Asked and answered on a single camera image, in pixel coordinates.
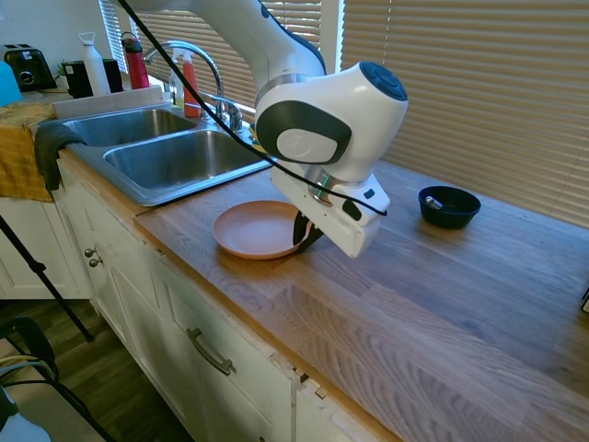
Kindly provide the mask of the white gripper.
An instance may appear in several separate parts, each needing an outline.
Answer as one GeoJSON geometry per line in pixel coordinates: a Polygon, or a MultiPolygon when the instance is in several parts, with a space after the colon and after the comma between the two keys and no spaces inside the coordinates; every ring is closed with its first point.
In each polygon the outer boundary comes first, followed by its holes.
{"type": "Polygon", "coordinates": [[[272,184],[295,206],[293,244],[303,253],[322,236],[346,255],[361,255],[380,228],[390,199],[375,175],[338,180],[321,167],[293,167],[295,178],[273,168],[272,184]]]}

